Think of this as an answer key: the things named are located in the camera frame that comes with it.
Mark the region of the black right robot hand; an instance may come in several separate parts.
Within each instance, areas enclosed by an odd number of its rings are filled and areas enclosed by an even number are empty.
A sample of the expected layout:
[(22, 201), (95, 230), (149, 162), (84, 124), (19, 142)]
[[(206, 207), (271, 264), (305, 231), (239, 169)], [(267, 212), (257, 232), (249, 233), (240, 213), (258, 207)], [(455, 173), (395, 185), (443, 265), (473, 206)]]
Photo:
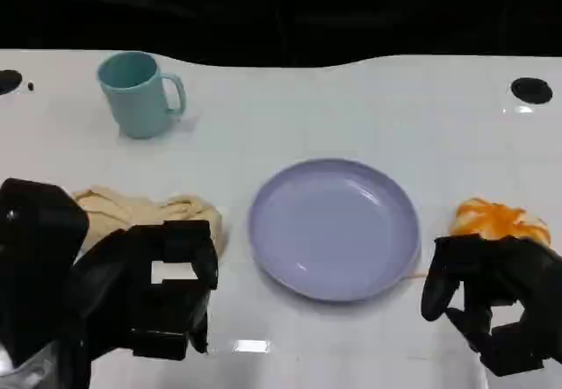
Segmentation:
[(446, 316), (495, 376), (561, 359), (561, 257), (529, 238), (435, 240), (421, 316)]

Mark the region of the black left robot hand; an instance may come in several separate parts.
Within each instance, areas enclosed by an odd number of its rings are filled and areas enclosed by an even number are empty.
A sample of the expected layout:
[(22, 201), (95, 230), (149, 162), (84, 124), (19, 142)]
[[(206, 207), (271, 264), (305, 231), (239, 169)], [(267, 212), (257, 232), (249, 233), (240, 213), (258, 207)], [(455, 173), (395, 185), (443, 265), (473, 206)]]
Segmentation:
[(115, 349), (182, 360), (205, 354), (207, 306), (218, 256), (206, 220), (117, 230), (73, 266), (65, 302), (80, 323), (89, 360)]

